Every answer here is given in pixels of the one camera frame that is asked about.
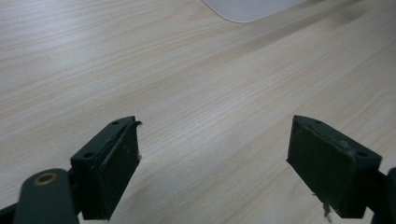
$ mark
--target wooden table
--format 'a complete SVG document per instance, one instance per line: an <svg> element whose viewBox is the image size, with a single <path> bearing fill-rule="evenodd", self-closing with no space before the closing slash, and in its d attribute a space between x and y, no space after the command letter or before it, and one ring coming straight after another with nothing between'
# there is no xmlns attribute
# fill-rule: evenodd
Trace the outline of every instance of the wooden table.
<svg viewBox="0 0 396 224"><path fill-rule="evenodd" d="M393 0L312 0L247 24L199 0L0 6L1 207L131 115L143 160L110 223L328 222L285 162L294 114L396 166Z"/></svg>

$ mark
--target white object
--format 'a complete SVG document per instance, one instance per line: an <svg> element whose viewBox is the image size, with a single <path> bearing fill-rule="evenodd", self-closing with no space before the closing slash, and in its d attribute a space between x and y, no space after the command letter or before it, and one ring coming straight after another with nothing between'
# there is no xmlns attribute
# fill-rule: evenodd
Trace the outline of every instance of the white object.
<svg viewBox="0 0 396 224"><path fill-rule="evenodd" d="M294 7L306 0L203 0L228 21L250 22Z"/></svg>

